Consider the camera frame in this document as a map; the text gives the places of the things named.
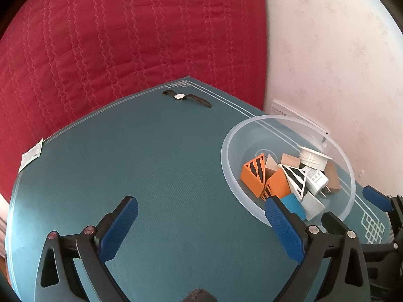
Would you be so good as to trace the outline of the white paper leaflet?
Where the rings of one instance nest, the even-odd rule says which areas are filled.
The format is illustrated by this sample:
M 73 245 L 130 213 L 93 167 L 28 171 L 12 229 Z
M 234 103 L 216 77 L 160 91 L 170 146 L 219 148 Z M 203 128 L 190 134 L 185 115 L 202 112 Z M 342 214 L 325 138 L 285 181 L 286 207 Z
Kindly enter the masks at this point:
M 22 154 L 20 166 L 18 172 L 21 172 L 29 163 L 39 158 L 42 152 L 43 139 L 41 139 L 35 146 L 33 146 L 29 151 Z

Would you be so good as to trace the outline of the long brown wooden block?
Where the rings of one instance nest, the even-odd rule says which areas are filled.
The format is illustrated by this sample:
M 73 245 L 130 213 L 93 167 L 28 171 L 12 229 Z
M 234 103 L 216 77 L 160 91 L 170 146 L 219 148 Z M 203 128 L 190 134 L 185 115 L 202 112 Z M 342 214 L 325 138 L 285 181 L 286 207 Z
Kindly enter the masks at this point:
M 340 180 L 333 160 L 329 160 L 326 163 L 326 167 L 324 169 L 324 175 L 328 179 L 328 184 L 326 184 L 328 191 L 330 191 L 331 193 L 338 192 L 340 190 Z

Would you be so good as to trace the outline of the clear plastic bowl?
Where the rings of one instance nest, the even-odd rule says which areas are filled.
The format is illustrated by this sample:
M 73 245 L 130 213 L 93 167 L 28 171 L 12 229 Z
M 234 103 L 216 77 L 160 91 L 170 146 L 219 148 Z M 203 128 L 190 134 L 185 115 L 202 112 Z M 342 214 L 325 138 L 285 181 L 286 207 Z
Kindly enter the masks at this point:
M 309 224 L 330 211 L 345 220 L 354 204 L 352 166 L 322 130 L 285 116 L 248 118 L 234 126 L 221 148 L 225 180 L 239 203 L 263 224 L 264 204 L 277 196 Z

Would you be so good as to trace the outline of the white marbled wedge block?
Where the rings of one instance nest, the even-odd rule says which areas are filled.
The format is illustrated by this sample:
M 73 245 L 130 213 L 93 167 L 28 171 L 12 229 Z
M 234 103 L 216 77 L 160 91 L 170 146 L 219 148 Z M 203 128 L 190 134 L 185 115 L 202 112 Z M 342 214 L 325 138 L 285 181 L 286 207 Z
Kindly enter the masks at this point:
M 291 193 L 293 193 L 298 201 L 301 202 L 304 195 L 307 193 L 305 172 L 300 168 L 294 168 L 283 164 L 280 164 L 279 167 L 283 170 L 286 176 Z

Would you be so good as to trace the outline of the black wristwatch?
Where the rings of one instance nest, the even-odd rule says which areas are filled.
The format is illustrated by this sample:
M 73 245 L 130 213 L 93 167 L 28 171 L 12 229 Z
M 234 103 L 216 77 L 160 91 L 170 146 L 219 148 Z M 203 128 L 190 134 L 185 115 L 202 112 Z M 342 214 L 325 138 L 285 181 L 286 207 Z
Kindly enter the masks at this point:
M 175 91 L 168 89 L 162 92 L 162 95 L 168 95 L 171 96 L 172 98 L 174 98 L 175 100 L 180 100 L 180 101 L 184 101 L 184 100 L 195 100 L 196 102 L 199 102 L 200 104 L 208 107 L 208 108 L 212 108 L 212 104 L 203 99 L 202 97 L 199 97 L 197 95 L 194 94 L 184 94 L 184 93 L 176 93 Z

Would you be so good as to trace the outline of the blue wedge block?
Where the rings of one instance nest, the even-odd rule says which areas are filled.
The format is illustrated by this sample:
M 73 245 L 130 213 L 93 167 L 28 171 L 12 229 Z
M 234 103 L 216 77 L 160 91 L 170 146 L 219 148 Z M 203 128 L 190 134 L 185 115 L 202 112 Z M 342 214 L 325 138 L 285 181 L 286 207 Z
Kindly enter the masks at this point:
M 302 221 L 306 220 L 305 211 L 301 203 L 298 201 L 297 197 L 293 193 L 284 196 L 280 200 L 289 212 L 298 215 Z

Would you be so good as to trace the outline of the large orange striped wedge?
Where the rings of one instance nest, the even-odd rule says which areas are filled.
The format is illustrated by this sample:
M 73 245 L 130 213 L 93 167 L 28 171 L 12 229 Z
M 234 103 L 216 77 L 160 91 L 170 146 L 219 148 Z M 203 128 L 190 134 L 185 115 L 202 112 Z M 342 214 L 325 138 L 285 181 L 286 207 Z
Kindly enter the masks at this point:
M 261 197 L 266 185 L 264 154 L 260 154 L 243 165 L 241 170 L 241 181 L 256 198 Z

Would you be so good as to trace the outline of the grey white wedge block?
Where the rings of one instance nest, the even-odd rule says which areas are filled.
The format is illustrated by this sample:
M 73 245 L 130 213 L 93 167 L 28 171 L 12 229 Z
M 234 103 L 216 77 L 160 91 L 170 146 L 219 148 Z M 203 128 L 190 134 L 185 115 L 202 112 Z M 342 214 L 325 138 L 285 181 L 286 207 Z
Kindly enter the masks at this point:
M 311 221 L 325 210 L 325 206 L 310 192 L 304 195 L 300 203 L 305 212 L 307 221 Z

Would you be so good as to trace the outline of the white power adapter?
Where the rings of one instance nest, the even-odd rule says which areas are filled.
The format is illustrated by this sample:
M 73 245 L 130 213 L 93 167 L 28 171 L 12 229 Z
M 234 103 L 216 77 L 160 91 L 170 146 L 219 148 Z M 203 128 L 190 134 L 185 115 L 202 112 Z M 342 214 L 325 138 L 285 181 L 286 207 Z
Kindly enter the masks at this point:
M 304 166 L 302 170 L 306 174 L 306 186 L 307 189 L 316 196 L 324 188 L 326 188 L 329 179 L 321 170 L 315 168 L 310 168 L 309 166 Z

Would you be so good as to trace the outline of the tan wooden wedge block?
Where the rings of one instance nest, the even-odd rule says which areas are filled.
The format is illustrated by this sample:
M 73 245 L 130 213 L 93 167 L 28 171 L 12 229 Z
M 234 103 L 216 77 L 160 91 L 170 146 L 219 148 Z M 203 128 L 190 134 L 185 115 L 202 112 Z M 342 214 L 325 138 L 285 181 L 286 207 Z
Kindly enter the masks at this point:
M 276 161 L 273 159 L 272 155 L 268 154 L 265 163 L 265 173 L 266 179 L 270 178 L 279 170 Z

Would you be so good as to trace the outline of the red quilted blanket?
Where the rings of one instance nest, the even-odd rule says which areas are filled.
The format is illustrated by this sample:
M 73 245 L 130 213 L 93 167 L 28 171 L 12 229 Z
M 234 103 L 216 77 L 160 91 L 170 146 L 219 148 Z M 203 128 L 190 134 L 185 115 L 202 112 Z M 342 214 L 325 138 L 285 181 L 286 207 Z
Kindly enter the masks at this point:
M 1 195 L 38 141 L 156 85 L 263 107 L 266 39 L 265 0 L 27 0 L 1 34 Z

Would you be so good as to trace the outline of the orange block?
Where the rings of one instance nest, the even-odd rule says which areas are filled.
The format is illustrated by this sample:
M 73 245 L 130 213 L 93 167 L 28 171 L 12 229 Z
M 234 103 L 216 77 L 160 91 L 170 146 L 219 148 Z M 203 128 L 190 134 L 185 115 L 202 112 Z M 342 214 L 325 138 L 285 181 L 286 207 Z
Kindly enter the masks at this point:
M 265 187 L 260 198 L 266 201 L 270 196 L 283 198 L 291 194 L 288 179 L 282 169 L 274 172 L 266 181 Z

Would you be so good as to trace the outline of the green table mat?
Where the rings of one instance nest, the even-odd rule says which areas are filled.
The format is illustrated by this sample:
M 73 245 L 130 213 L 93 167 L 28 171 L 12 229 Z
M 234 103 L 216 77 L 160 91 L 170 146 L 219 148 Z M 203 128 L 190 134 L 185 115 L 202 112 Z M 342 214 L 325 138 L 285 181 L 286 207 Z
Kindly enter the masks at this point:
M 162 95 L 194 94 L 209 101 Z M 18 175 L 7 227 L 7 259 L 22 301 L 70 299 L 74 269 L 90 301 L 96 270 L 108 270 L 130 301 L 181 301 L 202 289 L 218 301 L 370 301 L 362 244 L 384 243 L 387 215 L 356 183 L 349 231 L 330 245 L 325 228 L 305 223 L 314 241 L 290 259 L 270 223 L 235 198 L 221 166 L 228 132 L 264 116 L 192 78 L 117 100 L 46 139 Z M 125 196 L 138 215 L 114 259 L 101 262 L 96 226 Z

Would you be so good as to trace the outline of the white stacked plates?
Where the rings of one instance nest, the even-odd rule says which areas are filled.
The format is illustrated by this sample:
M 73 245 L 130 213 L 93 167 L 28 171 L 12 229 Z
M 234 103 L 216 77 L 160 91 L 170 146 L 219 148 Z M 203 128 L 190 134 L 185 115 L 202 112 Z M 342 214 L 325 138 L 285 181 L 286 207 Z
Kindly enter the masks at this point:
M 333 160 L 332 157 L 304 146 L 298 146 L 300 149 L 300 168 L 305 166 L 315 170 L 324 171 L 328 161 Z

